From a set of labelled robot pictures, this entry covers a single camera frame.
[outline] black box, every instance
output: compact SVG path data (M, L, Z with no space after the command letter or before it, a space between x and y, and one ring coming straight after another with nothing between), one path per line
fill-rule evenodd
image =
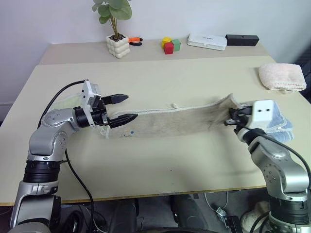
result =
M256 35L226 35L227 45L255 46L259 38Z

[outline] potted plant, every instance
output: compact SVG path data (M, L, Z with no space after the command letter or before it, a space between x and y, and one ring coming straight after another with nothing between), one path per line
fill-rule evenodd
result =
M106 37L109 53L122 58L130 52L128 37L118 32L117 20L128 20L132 9L127 0L94 0L92 10L99 13L99 22L110 23L114 34Z

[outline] white plant pot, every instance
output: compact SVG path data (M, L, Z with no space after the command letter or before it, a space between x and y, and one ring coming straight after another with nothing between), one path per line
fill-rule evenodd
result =
M111 35L106 37L107 47L110 54L117 58L122 58L130 52L130 44L128 43L128 37L125 36L118 42L110 39Z

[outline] robotic arm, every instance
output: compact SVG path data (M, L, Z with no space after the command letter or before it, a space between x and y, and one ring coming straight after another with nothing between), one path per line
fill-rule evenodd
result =
M125 114L110 119L106 104L127 99L117 94L101 98L97 85L84 82L81 94L82 108L57 109L46 113L40 127L29 141L28 158L23 180L19 183L11 216L10 233L49 233L49 228L59 220L61 198L54 195L58 189L58 173L64 157L68 138L80 128L124 125L137 117Z
M253 162L264 175L270 196L269 222L277 233L310 233L307 172L287 149L270 141L265 130L272 120L274 102L255 101L253 106L230 109L225 125L236 125L238 139L248 144Z

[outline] white table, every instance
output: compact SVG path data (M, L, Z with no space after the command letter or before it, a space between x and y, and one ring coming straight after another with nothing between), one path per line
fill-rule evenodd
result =
M145 43L153 46L131 48L122 60L106 51L81 52L98 46L96 43L53 45L48 49L0 127L1 205L15 201L28 141L47 103L66 84L85 78L97 83L102 95L130 96L108 106L109 114L126 109L170 108L171 103L180 107L202 105L229 93L241 102L273 99L294 125L295 139L287 145L311 162L311 105L299 93L285 95L262 86L257 68L274 61L260 45L215 51L183 43L180 54L169 56L158 49L158 42ZM150 50L146 61L138 50ZM87 61L92 53L97 60ZM73 87L61 98L80 90L81 86ZM221 126L187 136L105 140L88 128L70 138L68 151L96 200L263 187L262 173L233 129ZM57 194L62 200L87 199L66 164L61 165L59 181Z

